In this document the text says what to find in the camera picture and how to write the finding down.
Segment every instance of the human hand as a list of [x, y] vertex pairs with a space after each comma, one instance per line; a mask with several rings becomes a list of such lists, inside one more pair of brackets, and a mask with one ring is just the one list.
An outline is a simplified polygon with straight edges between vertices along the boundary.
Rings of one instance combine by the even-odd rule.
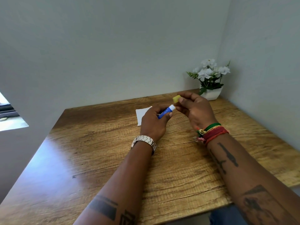
[[157, 114], [160, 114], [168, 105], [157, 105], [151, 107], [142, 117], [142, 125], [140, 135], [151, 137], [157, 142], [166, 132], [166, 125], [173, 113], [166, 113], [161, 119], [158, 119]]
[[175, 104], [176, 110], [189, 118], [194, 130], [205, 129], [218, 122], [207, 99], [188, 91], [179, 92], [178, 95], [181, 97]]

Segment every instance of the wood grain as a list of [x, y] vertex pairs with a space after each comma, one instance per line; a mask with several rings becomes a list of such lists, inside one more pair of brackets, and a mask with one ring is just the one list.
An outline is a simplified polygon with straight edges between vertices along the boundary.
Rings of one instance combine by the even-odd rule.
[[[72, 224], [139, 134], [135, 109], [171, 104], [175, 93], [67, 109], [8, 196], [0, 224]], [[230, 102], [211, 101], [217, 120], [287, 186], [300, 184], [300, 154]], [[140, 223], [163, 223], [231, 203], [204, 146], [179, 112], [152, 157]]]

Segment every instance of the potted plant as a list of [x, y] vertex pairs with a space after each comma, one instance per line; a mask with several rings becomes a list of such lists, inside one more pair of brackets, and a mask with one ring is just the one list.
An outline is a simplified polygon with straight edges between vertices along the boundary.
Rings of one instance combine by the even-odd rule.
[[230, 61], [224, 67], [217, 67], [214, 59], [205, 59], [201, 61], [201, 67], [197, 67], [187, 74], [200, 81], [199, 95], [207, 100], [215, 100], [223, 88], [223, 84], [221, 84], [223, 75], [230, 73], [229, 64]]

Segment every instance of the person's left arm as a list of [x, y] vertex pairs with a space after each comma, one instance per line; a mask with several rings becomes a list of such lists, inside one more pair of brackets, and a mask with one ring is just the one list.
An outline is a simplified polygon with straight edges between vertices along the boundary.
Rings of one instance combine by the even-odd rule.
[[[140, 135], [149, 136], [157, 143], [165, 134], [166, 124], [173, 115], [167, 113], [161, 119], [157, 118], [157, 114], [167, 107], [154, 106], [146, 112], [142, 118]], [[74, 225], [136, 224], [151, 154], [152, 147], [148, 143], [136, 142]]]

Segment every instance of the gray wall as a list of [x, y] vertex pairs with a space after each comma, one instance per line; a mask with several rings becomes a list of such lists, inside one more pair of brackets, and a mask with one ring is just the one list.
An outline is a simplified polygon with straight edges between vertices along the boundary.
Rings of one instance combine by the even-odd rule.
[[0, 132], [0, 202], [64, 109], [198, 87], [229, 3], [1, 0], [0, 91], [29, 127]]
[[300, 0], [231, 0], [222, 95], [300, 150]]

